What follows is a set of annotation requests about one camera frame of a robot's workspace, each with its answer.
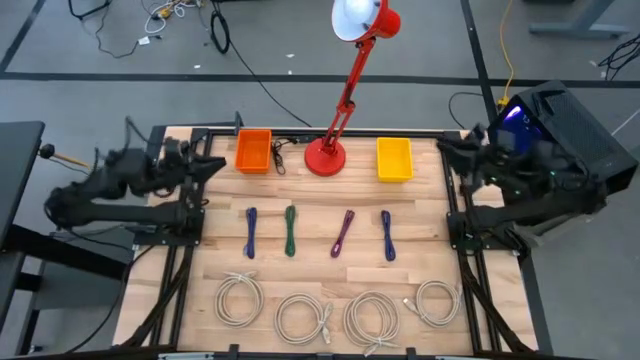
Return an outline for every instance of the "lamp base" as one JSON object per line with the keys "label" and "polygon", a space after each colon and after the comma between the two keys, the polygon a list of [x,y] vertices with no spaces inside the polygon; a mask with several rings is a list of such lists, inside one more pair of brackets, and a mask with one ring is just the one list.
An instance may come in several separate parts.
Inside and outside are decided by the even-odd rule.
{"label": "lamp base", "polygon": [[318,176],[332,176],[340,172],[347,160],[347,153],[340,143],[336,143],[335,151],[327,154],[323,151],[324,139],[314,140],[304,151],[304,162],[312,173]]}

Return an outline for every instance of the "desk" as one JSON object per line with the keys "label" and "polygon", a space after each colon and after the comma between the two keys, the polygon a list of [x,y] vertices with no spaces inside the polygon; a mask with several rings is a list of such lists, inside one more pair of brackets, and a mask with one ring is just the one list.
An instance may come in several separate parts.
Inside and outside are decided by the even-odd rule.
{"label": "desk", "polygon": [[[170,127],[165,135],[189,140],[192,128]],[[459,268],[450,248],[445,214],[448,198],[440,152],[434,139],[412,139],[415,177],[404,184],[379,183],[376,175],[375,137],[343,137],[347,150],[345,168],[336,176],[320,178],[304,165],[304,145],[285,145],[281,150],[287,173],[280,176],[273,166],[269,174],[247,176],[234,167],[236,142],[232,136],[216,136],[212,155],[224,156],[227,166],[207,183],[209,200],[200,246],[195,249],[178,349],[186,351],[227,351],[239,344],[241,352],[348,353],[362,348],[351,344],[342,328],[346,303],[365,290],[378,290],[390,296],[400,311],[399,348],[381,348],[377,354],[404,354],[415,347],[418,354],[471,354],[472,347],[464,306],[444,329],[422,323],[403,304],[413,298],[417,287],[427,280],[457,284]],[[498,188],[487,187],[474,196],[478,204],[502,204]],[[151,198],[150,204],[161,199]],[[284,253],[286,227],[284,210],[295,205],[296,254]],[[258,209],[256,258],[242,255],[247,241],[245,210]],[[344,212],[356,212],[338,259],[329,251],[340,231]],[[392,238],[397,259],[387,262],[380,211],[392,214]],[[155,304],[165,264],[166,247],[156,247],[131,272],[123,300],[114,344],[131,336]],[[521,340],[536,348],[531,316],[518,261],[507,251],[485,251],[493,300]],[[214,296],[224,271],[257,270],[257,280],[265,294],[265,306],[254,323],[244,329],[226,328],[215,316]],[[285,296],[306,292],[323,305],[334,304],[329,328],[332,342],[320,338],[306,346],[291,346],[273,330],[275,308]],[[238,286],[230,294],[234,314],[248,312],[251,299],[247,289]],[[428,292],[427,309],[442,314],[450,300],[445,293]],[[481,307],[478,319],[484,348],[488,331]],[[168,324],[173,309],[165,314]],[[378,329],[375,308],[362,309],[364,328]],[[285,330],[306,333],[311,327],[311,310],[292,307],[285,315]],[[168,339],[169,326],[163,327],[161,343]]]}

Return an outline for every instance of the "lamp arm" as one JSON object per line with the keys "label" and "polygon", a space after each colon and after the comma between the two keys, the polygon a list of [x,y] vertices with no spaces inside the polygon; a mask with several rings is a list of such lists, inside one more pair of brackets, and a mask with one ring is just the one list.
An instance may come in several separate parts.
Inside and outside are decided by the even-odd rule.
{"label": "lamp arm", "polygon": [[[333,118],[333,122],[331,123],[331,126],[329,126],[327,134],[323,139],[325,148],[335,148],[335,144],[342,135],[344,128],[349,122],[351,114],[353,114],[353,111],[356,108],[356,104],[351,101],[351,95],[353,94],[356,85],[358,84],[358,80],[360,80],[362,70],[364,70],[364,66],[367,63],[367,59],[369,58],[369,54],[371,53],[371,50],[373,49],[373,45],[375,45],[375,43],[375,37],[358,41],[356,43],[356,48],[358,48],[358,56],[356,57],[356,61],[353,63],[353,68],[351,69],[349,78],[347,78],[344,90],[342,91],[342,96],[340,97],[340,102],[338,103],[338,106],[336,106],[336,116]],[[340,123],[340,127],[336,136],[332,139],[333,131],[338,125],[338,121],[343,114],[345,115],[344,119]]]}

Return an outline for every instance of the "green cable tie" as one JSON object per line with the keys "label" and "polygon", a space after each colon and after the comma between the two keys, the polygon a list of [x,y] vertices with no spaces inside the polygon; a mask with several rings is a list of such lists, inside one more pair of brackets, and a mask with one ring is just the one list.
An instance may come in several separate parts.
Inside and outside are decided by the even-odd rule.
{"label": "green cable tie", "polygon": [[284,253],[289,257],[293,257],[296,253],[296,244],[293,239],[293,221],[296,219],[296,207],[293,205],[287,206],[284,218],[287,220],[287,244],[285,245]]}

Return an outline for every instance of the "lamp shade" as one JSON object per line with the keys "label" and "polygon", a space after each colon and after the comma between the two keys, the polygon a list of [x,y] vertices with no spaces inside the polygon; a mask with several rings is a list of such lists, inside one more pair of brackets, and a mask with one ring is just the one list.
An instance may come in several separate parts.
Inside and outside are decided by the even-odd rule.
{"label": "lamp shade", "polygon": [[361,41],[393,37],[400,30],[400,16],[388,0],[335,0],[331,13],[333,31],[340,40]]}

